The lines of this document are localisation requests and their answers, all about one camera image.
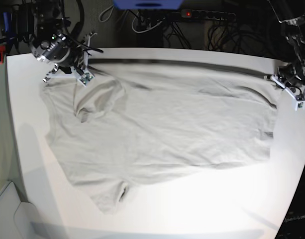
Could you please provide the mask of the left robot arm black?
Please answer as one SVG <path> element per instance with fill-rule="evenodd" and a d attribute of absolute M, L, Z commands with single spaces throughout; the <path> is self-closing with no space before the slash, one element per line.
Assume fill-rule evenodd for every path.
<path fill-rule="evenodd" d="M 268 78 L 287 92 L 301 109 L 305 105 L 305 89 L 302 89 L 305 88 L 305 0 L 270 0 L 269 4 L 296 58 L 278 67 L 277 73 Z"/>

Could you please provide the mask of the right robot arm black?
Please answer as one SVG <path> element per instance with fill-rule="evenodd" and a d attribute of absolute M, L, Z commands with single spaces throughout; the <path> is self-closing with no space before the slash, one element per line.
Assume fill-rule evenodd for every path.
<path fill-rule="evenodd" d="M 86 86 L 94 75 L 88 69 L 89 51 L 103 53 L 101 49 L 91 47 L 91 38 L 96 35 L 90 32 L 82 41 L 78 38 L 85 23 L 85 10 L 80 0 L 76 1 L 79 10 L 79 21 L 71 31 L 68 30 L 71 22 L 65 15 L 63 0 L 35 0 L 32 5 L 32 14 L 35 20 L 35 30 L 32 34 L 30 50 L 39 62 L 54 64 L 43 82 L 58 76 L 75 78 Z"/>

